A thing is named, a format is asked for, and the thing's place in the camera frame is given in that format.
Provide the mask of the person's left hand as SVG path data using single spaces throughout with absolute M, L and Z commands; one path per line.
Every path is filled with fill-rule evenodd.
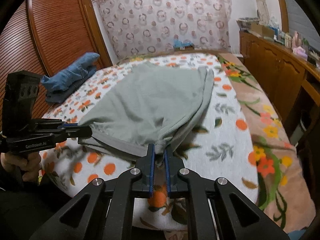
M 1 166 L 6 172 L 19 168 L 24 172 L 23 181 L 34 181 L 39 176 L 41 156 L 39 152 L 30 153 L 26 159 L 13 155 L 11 152 L 1 153 Z

